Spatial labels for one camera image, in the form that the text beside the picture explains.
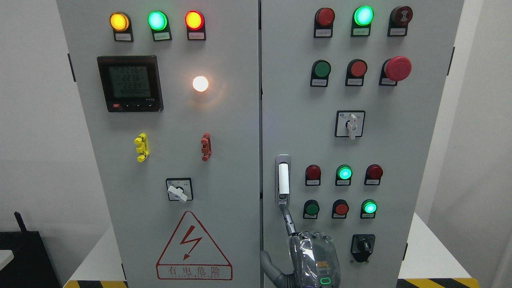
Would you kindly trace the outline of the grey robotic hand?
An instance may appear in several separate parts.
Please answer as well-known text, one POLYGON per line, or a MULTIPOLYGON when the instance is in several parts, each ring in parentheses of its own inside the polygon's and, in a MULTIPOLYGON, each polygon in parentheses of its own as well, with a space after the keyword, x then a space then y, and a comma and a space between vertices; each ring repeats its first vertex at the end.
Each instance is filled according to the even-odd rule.
POLYGON ((288 207, 279 207, 288 233, 293 273, 284 274, 262 250, 260 265, 264 274, 276 288, 338 288, 340 264, 332 238, 319 232, 297 232, 288 207))

